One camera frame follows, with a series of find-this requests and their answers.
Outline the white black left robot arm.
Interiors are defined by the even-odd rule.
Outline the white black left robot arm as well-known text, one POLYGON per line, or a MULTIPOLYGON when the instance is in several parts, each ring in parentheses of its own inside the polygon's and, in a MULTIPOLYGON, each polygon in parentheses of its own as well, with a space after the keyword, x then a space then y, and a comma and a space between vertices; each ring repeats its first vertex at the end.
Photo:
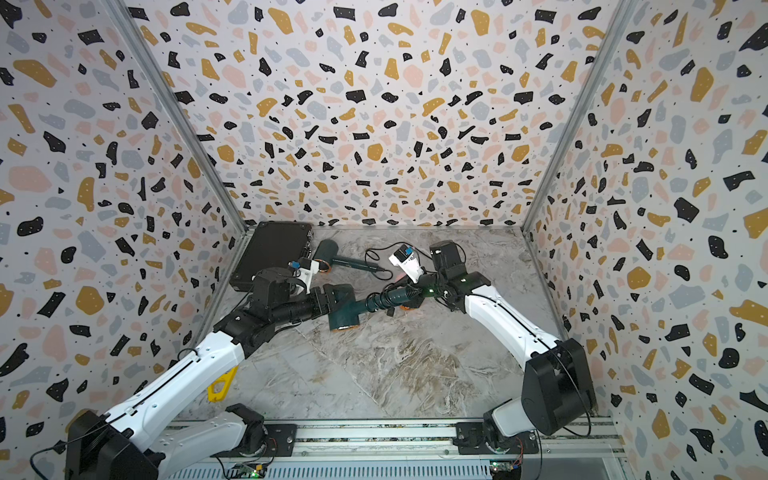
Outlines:
POLYGON ((162 433, 198 394, 278 333, 320 317, 333 330, 350 328, 366 309, 348 284, 310 288, 284 268, 259 272, 245 303, 189 354, 106 413, 87 412, 72 424, 65 478, 161 479, 219 453, 269 453, 273 443, 263 416, 242 404, 172 438, 162 433))

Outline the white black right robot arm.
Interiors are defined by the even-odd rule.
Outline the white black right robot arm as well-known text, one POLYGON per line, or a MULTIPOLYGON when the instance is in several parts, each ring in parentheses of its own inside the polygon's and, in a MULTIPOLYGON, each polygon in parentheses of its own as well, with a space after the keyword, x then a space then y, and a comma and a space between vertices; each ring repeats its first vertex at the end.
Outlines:
POLYGON ((416 308, 426 298, 460 311, 483 325, 523 369, 521 394, 483 415, 482 438, 490 450, 504 453, 526 432, 552 435, 595 407, 594 387, 584 347, 535 325, 512 306, 492 282, 467 270, 463 249, 453 241, 430 246, 433 269, 421 265, 419 252, 406 244, 390 255, 409 290, 404 305, 416 308))

